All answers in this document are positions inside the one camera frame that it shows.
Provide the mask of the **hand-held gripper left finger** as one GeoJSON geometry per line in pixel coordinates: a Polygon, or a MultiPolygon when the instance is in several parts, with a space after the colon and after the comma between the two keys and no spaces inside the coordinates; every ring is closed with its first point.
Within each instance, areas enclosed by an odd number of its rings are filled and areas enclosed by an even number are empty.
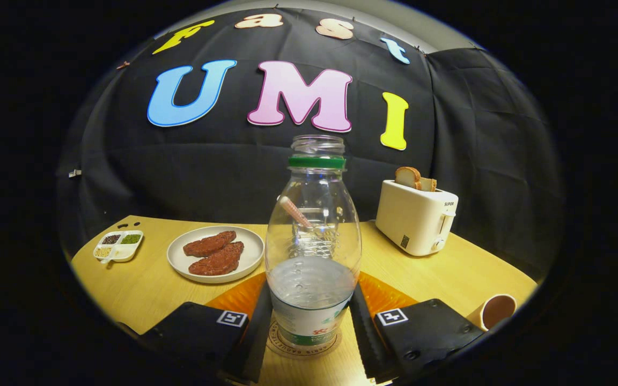
{"type": "Polygon", "coordinates": [[[206,305],[182,303],[140,342],[182,366],[196,383],[257,383],[271,308],[267,276],[255,274],[206,305]]]}

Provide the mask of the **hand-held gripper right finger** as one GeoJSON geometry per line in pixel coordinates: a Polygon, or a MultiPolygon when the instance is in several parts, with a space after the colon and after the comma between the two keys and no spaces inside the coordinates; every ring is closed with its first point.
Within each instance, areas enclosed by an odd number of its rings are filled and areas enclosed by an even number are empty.
{"type": "Polygon", "coordinates": [[[427,376],[483,335],[442,300],[416,301],[367,273],[350,312],[365,373],[378,383],[427,376]]]}

